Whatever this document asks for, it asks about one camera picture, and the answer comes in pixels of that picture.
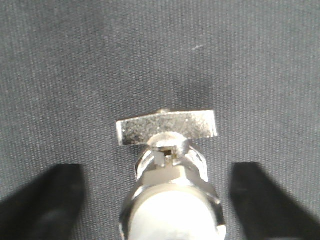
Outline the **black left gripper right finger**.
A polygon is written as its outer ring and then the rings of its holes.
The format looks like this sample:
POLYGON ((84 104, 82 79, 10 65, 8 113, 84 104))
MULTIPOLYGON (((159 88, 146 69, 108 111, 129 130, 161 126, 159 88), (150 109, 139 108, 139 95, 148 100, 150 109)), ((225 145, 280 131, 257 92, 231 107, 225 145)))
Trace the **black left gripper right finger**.
POLYGON ((232 166, 230 198, 248 240, 318 240, 320 223, 256 162, 232 166))

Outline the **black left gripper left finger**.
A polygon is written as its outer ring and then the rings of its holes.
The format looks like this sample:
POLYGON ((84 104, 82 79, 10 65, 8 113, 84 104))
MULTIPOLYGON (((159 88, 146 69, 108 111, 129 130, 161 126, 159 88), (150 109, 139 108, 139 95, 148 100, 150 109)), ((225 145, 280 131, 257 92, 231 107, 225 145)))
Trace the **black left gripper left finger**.
POLYGON ((0 202, 2 240, 68 240, 84 203, 80 164, 57 164, 0 202))

